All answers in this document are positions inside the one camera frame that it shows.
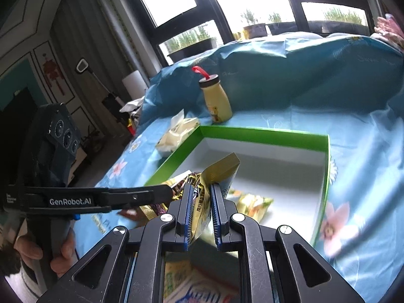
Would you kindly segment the person left hand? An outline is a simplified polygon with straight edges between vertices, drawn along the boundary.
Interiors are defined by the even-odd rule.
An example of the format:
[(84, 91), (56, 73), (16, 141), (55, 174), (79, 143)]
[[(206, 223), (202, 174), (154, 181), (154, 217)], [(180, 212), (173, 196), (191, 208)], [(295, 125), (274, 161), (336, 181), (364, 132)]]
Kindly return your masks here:
[[(14, 248), (19, 252), (24, 263), (32, 268), (34, 260), (43, 258), (42, 249), (34, 243), (29, 235), (18, 237)], [(70, 229), (65, 242), (61, 246), (60, 253), (50, 262), (51, 269), (58, 275), (63, 276), (77, 261), (75, 255), (75, 232)]]

